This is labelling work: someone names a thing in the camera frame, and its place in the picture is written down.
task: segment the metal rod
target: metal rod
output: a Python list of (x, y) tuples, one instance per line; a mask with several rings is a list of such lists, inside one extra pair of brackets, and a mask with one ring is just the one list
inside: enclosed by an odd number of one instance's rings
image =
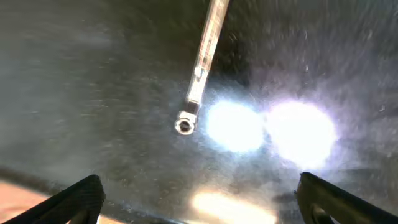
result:
[(185, 99), (185, 107), (178, 114), (175, 129), (184, 135), (192, 134), (203, 98), (207, 76), (211, 68), (218, 37), (223, 26), (229, 0), (211, 0), (206, 24), (202, 33), (200, 48)]

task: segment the dark tabletop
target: dark tabletop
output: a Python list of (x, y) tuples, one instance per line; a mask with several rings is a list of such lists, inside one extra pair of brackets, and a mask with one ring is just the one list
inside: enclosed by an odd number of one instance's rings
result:
[(303, 169), (266, 144), (228, 151), (205, 122), (220, 98), (259, 111), (294, 98), (327, 111), (338, 135), (310, 171), (398, 214), (398, 2), (232, 0), (198, 131), (179, 136), (207, 7), (1, 1), (0, 165), (50, 186), (98, 174), (125, 214), (216, 222), (192, 205), (215, 192), (302, 223)]

